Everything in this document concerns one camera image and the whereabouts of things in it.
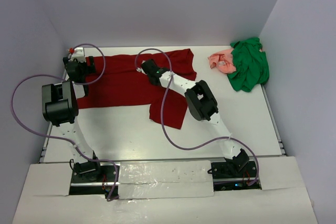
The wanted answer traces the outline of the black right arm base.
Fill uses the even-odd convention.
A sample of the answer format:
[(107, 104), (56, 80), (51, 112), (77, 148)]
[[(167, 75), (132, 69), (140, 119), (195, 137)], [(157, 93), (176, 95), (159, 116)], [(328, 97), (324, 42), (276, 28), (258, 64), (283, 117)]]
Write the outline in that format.
[(257, 174), (254, 161), (249, 161), (240, 172), (229, 170), (226, 162), (211, 162), (207, 173), (212, 175), (214, 191), (261, 189), (259, 180), (253, 185), (248, 185)]

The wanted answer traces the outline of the green t shirt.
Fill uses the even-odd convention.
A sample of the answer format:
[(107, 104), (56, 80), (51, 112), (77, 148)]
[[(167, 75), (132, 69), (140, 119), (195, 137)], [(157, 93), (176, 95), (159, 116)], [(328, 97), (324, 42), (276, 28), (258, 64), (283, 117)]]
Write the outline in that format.
[(227, 75), (235, 91), (251, 92), (255, 85), (269, 80), (269, 65), (266, 53), (258, 37), (233, 42), (233, 65), (236, 71)]

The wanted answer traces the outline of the pink t shirt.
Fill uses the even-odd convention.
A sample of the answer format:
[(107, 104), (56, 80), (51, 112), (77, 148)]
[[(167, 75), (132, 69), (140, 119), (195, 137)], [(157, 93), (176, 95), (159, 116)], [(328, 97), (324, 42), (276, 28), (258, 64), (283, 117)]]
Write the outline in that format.
[(208, 57), (211, 69), (217, 68), (224, 74), (235, 76), (252, 76), (261, 78), (269, 76), (266, 53), (260, 49), (243, 47), (216, 52)]

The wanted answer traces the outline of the red t shirt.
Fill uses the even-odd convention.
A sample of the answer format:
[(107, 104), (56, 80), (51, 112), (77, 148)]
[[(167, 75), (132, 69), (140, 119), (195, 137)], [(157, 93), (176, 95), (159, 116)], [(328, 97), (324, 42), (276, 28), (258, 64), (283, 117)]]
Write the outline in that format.
[[(194, 81), (194, 54), (190, 49), (175, 50), (166, 54), (115, 55), (95, 57), (96, 73), (86, 77), (90, 82), (88, 96), (78, 98), (80, 109), (105, 108), (112, 106), (149, 105), (150, 120), (161, 123), (160, 108), (164, 88), (154, 86), (148, 77), (137, 72), (135, 62), (153, 59), (161, 68), (171, 67), (174, 73)], [(185, 99), (170, 90), (164, 106), (164, 124), (181, 129), (187, 111)]]

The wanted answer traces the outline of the aluminium table frame rail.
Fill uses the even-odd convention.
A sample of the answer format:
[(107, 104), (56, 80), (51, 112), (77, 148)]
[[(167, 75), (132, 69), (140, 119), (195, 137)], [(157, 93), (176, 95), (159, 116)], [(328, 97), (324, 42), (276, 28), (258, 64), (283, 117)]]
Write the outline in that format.
[(269, 99), (268, 99), (268, 96), (267, 96), (266, 89), (265, 89), (264, 85), (261, 85), (261, 89), (262, 89), (262, 92), (263, 92), (263, 95), (264, 95), (264, 98), (265, 98), (265, 101), (266, 101), (266, 105), (267, 105), (267, 108), (268, 108), (268, 111), (269, 111), (269, 115), (270, 115), (274, 130), (275, 130), (275, 134), (276, 134), (276, 138), (278, 140), (278, 144), (279, 144), (279, 147), (280, 147), (280, 150), (281, 150), (281, 154), (286, 156), (287, 153), (285, 151), (283, 141), (280, 137), (280, 134), (279, 134), (279, 131), (278, 131), (278, 128), (277, 128), (277, 124), (276, 124), (276, 121), (275, 121), (275, 118), (274, 118), (274, 114), (272, 112), (272, 109), (271, 109)]

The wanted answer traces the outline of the white taped cover plate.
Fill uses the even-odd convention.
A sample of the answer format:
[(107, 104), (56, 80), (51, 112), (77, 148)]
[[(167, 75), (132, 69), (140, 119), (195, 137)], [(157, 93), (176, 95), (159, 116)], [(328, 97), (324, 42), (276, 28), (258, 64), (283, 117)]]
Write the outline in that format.
[(214, 196), (210, 161), (122, 163), (120, 199), (201, 198)]

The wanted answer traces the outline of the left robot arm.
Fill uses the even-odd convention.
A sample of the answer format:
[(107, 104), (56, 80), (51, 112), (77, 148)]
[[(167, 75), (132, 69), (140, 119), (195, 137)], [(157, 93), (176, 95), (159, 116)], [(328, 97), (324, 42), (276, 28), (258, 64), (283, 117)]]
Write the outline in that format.
[(88, 95), (89, 87), (84, 83), (87, 75), (96, 72), (94, 59), (93, 56), (88, 58), (72, 56), (64, 57), (63, 62), (69, 80), (42, 86), (42, 113), (44, 119), (51, 122), (62, 137), (70, 139), (73, 159), (73, 165), (70, 167), (73, 173), (79, 178), (94, 182), (102, 177), (103, 169), (79, 127), (77, 121), (79, 107), (73, 84), (73, 82), (80, 83), (80, 95)]

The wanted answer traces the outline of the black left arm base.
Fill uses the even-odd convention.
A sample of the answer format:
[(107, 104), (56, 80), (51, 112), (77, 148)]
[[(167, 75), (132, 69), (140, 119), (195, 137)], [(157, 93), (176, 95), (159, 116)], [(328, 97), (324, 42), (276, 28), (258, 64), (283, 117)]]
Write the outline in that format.
[(111, 196), (108, 197), (118, 174), (113, 165), (101, 165), (98, 162), (75, 164), (71, 159), (69, 166), (72, 171), (69, 195), (100, 195), (105, 199), (118, 198), (118, 181)]

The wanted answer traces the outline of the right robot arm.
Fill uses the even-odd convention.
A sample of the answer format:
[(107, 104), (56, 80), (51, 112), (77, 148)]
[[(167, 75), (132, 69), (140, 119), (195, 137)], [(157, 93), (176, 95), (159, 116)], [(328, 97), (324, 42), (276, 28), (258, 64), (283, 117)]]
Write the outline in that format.
[[(233, 177), (240, 177), (245, 173), (249, 156), (241, 148), (242, 143), (231, 137), (220, 116), (217, 100), (204, 80), (196, 82), (183, 78), (168, 68), (158, 67), (153, 59), (142, 62), (141, 72), (148, 76), (151, 84), (165, 88), (160, 108), (160, 120), (163, 133), (170, 144), (180, 150), (193, 151), (212, 142), (220, 141), (229, 173)], [(219, 136), (195, 147), (181, 147), (175, 144), (168, 136), (164, 125), (164, 106), (170, 90), (185, 99), (189, 112), (195, 120), (207, 122)]]

